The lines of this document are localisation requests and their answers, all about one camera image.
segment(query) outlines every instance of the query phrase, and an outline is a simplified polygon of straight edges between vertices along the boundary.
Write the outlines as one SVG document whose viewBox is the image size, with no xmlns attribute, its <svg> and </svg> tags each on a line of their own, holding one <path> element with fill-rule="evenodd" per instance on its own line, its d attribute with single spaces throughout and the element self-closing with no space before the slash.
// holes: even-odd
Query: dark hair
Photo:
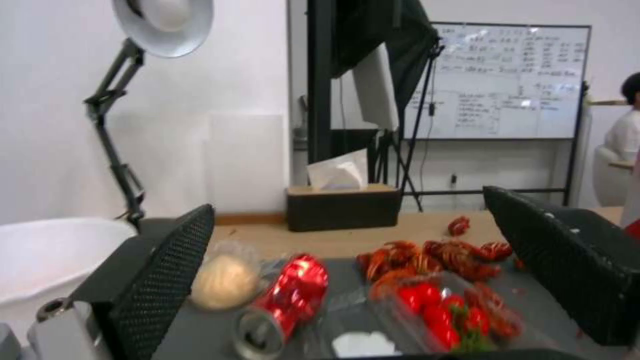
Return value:
<svg viewBox="0 0 640 360">
<path fill-rule="evenodd" d="M 640 92 L 640 72 L 629 76 L 622 84 L 622 95 L 627 99 L 629 105 L 636 103 L 636 93 Z"/>
</svg>

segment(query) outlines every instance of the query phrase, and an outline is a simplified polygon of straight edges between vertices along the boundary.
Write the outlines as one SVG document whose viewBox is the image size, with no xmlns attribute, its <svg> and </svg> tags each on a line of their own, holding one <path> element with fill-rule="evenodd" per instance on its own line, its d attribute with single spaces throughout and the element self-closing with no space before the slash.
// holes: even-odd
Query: red can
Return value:
<svg viewBox="0 0 640 360">
<path fill-rule="evenodd" d="M 278 357 L 301 322 L 320 310 L 329 285 L 322 263 L 308 254 L 293 257 L 269 290 L 243 309 L 234 327 L 234 346 L 247 360 Z"/>
</svg>

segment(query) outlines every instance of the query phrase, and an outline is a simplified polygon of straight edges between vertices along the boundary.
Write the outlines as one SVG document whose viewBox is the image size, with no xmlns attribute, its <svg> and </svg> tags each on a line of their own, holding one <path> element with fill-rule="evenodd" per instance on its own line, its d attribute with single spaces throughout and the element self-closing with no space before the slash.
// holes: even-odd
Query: black lamp arm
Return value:
<svg viewBox="0 0 640 360">
<path fill-rule="evenodd" d="M 104 123 L 107 112 L 109 112 L 116 100 L 126 95 L 125 88 L 138 69 L 144 65 L 144 59 L 144 50 L 134 44 L 131 39 L 125 40 L 122 50 L 109 68 L 109 71 L 107 71 L 95 94 L 84 100 L 87 115 L 91 118 L 98 132 L 100 142 L 102 142 L 102 147 L 109 158 L 113 177 L 116 179 L 127 201 L 127 220 L 136 227 L 138 227 L 138 222 L 145 216 L 145 212 L 141 208 L 142 201 L 145 198 L 145 189 L 128 164 L 120 162 L 118 153 L 113 147 Z M 115 87 L 110 89 L 111 84 L 127 61 L 129 61 L 129 66 L 124 70 Z"/>
</svg>

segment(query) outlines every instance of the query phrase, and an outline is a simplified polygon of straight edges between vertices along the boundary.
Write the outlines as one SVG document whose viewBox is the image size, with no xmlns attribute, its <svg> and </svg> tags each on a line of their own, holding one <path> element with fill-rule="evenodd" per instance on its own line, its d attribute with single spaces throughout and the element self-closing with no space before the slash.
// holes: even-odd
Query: white chair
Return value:
<svg viewBox="0 0 640 360">
<path fill-rule="evenodd" d="M 601 206 L 624 206 L 631 172 L 609 166 L 620 157 L 604 145 L 593 155 L 593 188 Z"/>
</svg>

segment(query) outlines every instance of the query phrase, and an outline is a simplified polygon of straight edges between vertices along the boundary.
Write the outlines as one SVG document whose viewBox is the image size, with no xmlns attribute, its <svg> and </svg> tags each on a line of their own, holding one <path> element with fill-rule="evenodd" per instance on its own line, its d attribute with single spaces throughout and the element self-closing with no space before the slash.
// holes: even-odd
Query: black tissue box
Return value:
<svg viewBox="0 0 640 360">
<path fill-rule="evenodd" d="M 320 231 L 396 226 L 402 203 L 400 190 L 369 184 L 365 190 L 287 189 L 290 231 Z"/>
</svg>

